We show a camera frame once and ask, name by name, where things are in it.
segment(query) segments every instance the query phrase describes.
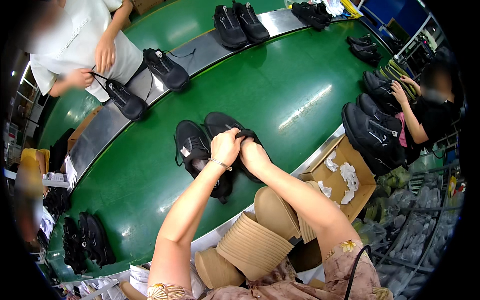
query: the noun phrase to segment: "white t-shirt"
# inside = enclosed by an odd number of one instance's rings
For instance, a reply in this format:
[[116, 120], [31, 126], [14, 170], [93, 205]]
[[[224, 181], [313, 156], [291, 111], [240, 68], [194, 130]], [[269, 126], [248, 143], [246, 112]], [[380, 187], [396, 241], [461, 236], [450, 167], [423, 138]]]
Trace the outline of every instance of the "white t-shirt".
[[[122, 0], [67, 0], [65, 12], [72, 18], [73, 33], [59, 51], [47, 55], [30, 55], [33, 76], [43, 95], [52, 89], [59, 74], [68, 74], [74, 69], [93, 68], [95, 49], [112, 21], [110, 12], [118, 9]], [[119, 31], [114, 39], [115, 63], [104, 77], [126, 84], [142, 64], [142, 52]], [[97, 79], [104, 84], [105, 80]], [[86, 90], [100, 102], [109, 99], [108, 94], [96, 80]]]

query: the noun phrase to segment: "cardboard box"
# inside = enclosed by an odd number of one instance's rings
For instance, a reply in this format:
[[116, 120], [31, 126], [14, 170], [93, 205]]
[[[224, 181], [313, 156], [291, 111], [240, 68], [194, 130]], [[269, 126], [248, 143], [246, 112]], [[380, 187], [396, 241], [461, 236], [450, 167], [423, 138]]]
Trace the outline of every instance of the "cardboard box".
[[78, 138], [82, 134], [82, 132], [85, 130], [87, 125], [92, 121], [93, 117], [102, 109], [102, 105], [98, 106], [95, 108], [88, 116], [85, 117], [85, 119], [78, 125], [77, 129], [72, 133], [72, 135], [68, 138], [67, 141], [67, 153], [70, 152], [72, 149], [73, 145], [77, 142]]
[[162, 3], [165, 0], [132, 0], [133, 8], [138, 14], [143, 14], [155, 5]]
[[[330, 171], [323, 163], [325, 158], [327, 158], [333, 150], [336, 151], [336, 157], [333, 159], [333, 162], [338, 165], [336, 172]], [[376, 183], [360, 153], [353, 149], [344, 134], [334, 139], [328, 145], [325, 154], [318, 157], [318, 160], [315, 160], [305, 172], [300, 174], [300, 178], [303, 181], [313, 180], [318, 182], [323, 180], [325, 187], [332, 188], [330, 200], [340, 204], [343, 196], [345, 196], [345, 191], [348, 191], [347, 183], [343, 181], [343, 177], [340, 174], [340, 166], [345, 162], [348, 162], [355, 168], [359, 179], [359, 189], [355, 191], [353, 199], [348, 204], [340, 206], [340, 209], [347, 216], [348, 220], [353, 222], [375, 190]]]

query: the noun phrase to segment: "pink fabric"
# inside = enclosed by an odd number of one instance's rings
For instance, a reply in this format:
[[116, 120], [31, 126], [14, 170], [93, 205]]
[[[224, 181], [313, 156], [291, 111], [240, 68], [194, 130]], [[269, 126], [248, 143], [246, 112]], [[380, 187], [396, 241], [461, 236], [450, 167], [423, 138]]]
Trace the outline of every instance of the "pink fabric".
[[407, 147], [407, 140], [405, 138], [405, 116], [403, 115], [403, 112], [399, 112], [395, 115], [395, 118], [399, 119], [402, 122], [402, 132], [398, 137], [400, 145]]

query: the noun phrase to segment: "white glove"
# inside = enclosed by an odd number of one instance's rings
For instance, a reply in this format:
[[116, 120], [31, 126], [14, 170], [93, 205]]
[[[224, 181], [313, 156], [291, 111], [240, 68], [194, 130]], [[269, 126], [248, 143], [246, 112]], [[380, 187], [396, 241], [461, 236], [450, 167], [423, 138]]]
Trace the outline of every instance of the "white glove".
[[73, 167], [70, 155], [67, 155], [67, 157], [65, 157], [65, 168], [67, 170], [67, 179], [68, 183], [70, 184], [70, 189], [73, 189], [73, 187], [77, 183], [77, 171]]

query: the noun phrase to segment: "face mask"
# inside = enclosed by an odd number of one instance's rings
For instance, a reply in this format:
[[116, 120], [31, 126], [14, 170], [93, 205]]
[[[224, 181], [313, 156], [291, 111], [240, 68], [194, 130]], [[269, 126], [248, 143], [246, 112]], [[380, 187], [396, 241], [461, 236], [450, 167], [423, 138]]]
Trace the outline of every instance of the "face mask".
[[426, 101], [435, 105], [440, 105], [444, 103], [448, 98], [448, 96], [445, 96], [439, 91], [429, 88], [422, 90], [422, 96]]

